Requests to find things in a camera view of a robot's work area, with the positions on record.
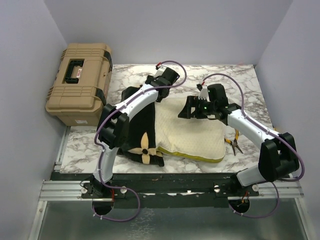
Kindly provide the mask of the white pillow yellow edge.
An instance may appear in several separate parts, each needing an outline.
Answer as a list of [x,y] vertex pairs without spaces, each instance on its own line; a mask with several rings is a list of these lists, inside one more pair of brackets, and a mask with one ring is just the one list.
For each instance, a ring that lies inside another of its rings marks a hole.
[[196,161],[221,162],[226,155],[225,126],[218,120],[179,118],[185,103],[184,98],[166,98],[154,105],[157,150]]

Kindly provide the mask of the black yellow flower pillowcase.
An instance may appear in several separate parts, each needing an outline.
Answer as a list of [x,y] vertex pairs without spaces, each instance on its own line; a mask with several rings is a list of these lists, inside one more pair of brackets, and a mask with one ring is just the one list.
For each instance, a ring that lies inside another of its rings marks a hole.
[[165,165],[163,155],[157,150],[155,131],[155,104],[151,103],[129,122],[129,134],[117,154],[145,165]]

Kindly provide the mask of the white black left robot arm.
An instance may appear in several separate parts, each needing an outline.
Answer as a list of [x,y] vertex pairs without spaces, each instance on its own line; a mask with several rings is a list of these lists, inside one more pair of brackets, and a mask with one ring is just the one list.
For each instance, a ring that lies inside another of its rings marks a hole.
[[161,65],[156,70],[139,87],[123,90],[120,103],[107,104],[102,109],[94,137],[101,153],[89,179],[92,191],[101,198],[114,191],[109,181],[117,154],[141,164],[164,166],[163,156],[156,148],[155,103],[169,95],[180,75]]

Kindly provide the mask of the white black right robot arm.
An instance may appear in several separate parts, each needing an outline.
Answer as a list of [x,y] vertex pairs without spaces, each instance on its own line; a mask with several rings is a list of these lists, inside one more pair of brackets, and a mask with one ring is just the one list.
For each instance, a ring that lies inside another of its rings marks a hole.
[[256,166],[239,171],[233,176],[229,189],[234,195],[242,195],[250,185],[274,182],[298,170],[300,163],[291,134],[269,130],[250,118],[238,104],[229,103],[225,88],[220,83],[203,87],[202,90],[208,93],[208,98],[188,96],[178,117],[206,119],[213,115],[226,126],[240,131],[260,150]]

